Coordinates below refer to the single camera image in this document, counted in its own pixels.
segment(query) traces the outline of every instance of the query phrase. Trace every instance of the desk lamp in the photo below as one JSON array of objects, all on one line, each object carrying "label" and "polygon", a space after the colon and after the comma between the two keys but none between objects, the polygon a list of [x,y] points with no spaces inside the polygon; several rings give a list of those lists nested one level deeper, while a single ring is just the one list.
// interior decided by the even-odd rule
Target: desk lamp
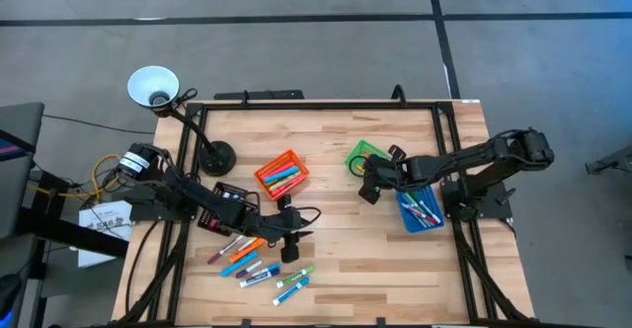
[{"label": "desk lamp", "polygon": [[208,141],[203,130],[186,115],[176,110],[180,104],[178,77],[162,66],[145,66],[136,70],[127,80],[127,93],[140,107],[148,109],[156,116],[173,117],[194,131],[201,147],[197,153],[200,169],[209,176],[228,173],[237,160],[235,150],[225,141]]}]

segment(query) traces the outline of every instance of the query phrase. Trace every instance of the green marker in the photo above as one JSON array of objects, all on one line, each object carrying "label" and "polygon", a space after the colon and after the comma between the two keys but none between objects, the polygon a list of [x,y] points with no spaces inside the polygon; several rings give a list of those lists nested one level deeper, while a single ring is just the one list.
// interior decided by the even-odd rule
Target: green marker
[{"label": "green marker", "polygon": [[314,271],[314,266],[310,265],[305,269],[301,269],[300,271],[288,276],[287,278],[276,283],[276,287],[284,287],[285,285],[289,285],[289,283],[298,280],[307,274],[311,274]]}]

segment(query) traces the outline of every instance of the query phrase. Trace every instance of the orange plastic container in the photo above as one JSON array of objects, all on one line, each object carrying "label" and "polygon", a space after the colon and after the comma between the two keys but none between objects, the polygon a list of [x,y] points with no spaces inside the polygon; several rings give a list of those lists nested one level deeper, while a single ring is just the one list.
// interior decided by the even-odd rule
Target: orange plastic container
[{"label": "orange plastic container", "polygon": [[[280,168],[281,166],[289,162],[293,162],[295,166],[298,166],[298,168],[300,169],[301,175],[305,175],[305,176],[300,181],[297,181],[291,184],[286,189],[284,189],[280,193],[273,196],[273,193],[268,189],[266,185],[264,185],[264,179],[269,174],[274,172],[276,169]],[[264,188],[266,195],[268,195],[268,197],[273,201],[276,201],[278,198],[285,195],[288,191],[290,191],[291,189],[295,188],[300,183],[305,181],[308,175],[309,175],[309,170],[307,170],[307,167],[305,167],[305,165],[300,161],[300,159],[298,158],[298,156],[296,155],[296,153],[294,153],[292,149],[285,151],[283,154],[279,155],[275,160],[269,162],[268,164],[264,165],[264,167],[262,167],[261,169],[255,171],[255,178],[257,178],[257,181],[259,182],[261,187]]]}]

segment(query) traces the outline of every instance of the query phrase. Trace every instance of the blue container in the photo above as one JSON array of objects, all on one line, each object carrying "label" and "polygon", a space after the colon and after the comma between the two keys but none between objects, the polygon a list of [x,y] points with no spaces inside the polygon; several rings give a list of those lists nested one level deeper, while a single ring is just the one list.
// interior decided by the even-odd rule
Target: blue container
[{"label": "blue container", "polygon": [[402,204],[407,204],[408,200],[404,197],[403,193],[397,193],[397,204],[399,205],[399,210],[402,212],[402,219],[404,219],[404,225],[406,226],[406,230],[409,233],[417,233],[424,230],[435,229],[439,227],[443,227],[445,221],[443,220],[443,215],[441,214],[441,209],[438,207],[438,203],[436,202],[435,192],[430,186],[426,186],[421,190],[413,191],[410,195],[418,201],[423,201],[424,204],[428,207],[428,209],[434,213],[438,219],[439,224],[430,224],[428,227],[424,227],[419,221],[415,218],[415,215],[410,213],[407,209],[405,209]]}]

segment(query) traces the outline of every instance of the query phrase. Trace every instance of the orange marker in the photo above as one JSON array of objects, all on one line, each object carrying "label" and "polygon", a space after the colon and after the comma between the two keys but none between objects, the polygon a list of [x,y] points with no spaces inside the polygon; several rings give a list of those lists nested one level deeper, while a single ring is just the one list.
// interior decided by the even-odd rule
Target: orange marker
[{"label": "orange marker", "polygon": [[244,248],[244,250],[239,251],[237,254],[233,255],[230,257],[230,262],[234,263],[236,261],[238,261],[239,259],[243,258],[244,256],[248,255],[248,253],[250,253],[251,251],[259,248],[262,244],[264,244],[266,242],[265,239],[262,238],[257,238],[257,240],[255,240],[252,244],[250,244],[249,246],[247,246],[246,248]]}]

